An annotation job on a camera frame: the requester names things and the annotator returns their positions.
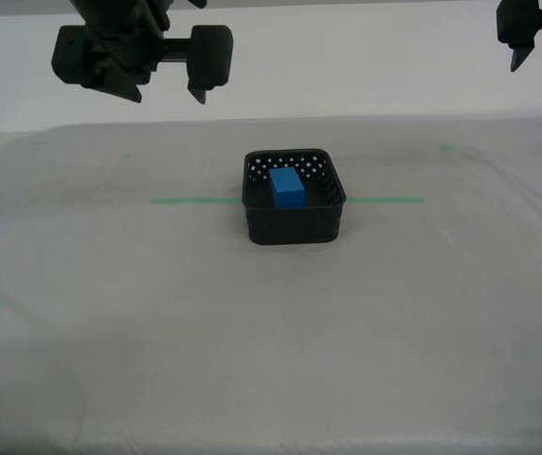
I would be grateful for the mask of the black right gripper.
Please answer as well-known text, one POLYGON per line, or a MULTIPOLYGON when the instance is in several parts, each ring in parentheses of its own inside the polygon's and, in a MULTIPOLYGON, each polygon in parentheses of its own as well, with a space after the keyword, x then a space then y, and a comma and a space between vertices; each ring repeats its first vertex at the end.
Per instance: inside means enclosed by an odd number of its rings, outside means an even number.
POLYGON ((497 7, 497 38, 513 51, 512 73, 534 50, 535 35, 542 30, 542 9, 538 0, 502 0, 497 7))

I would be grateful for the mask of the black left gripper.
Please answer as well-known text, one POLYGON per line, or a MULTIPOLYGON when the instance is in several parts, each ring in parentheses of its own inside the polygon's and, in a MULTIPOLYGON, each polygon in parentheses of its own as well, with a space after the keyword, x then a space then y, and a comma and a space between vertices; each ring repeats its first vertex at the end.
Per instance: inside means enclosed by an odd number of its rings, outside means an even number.
POLYGON ((228 82, 234 39, 224 25, 198 25, 167 39, 170 1, 74 1, 82 26, 59 29, 51 66, 64 83, 141 103, 140 85, 160 63, 187 67, 188 91, 202 105, 228 82))

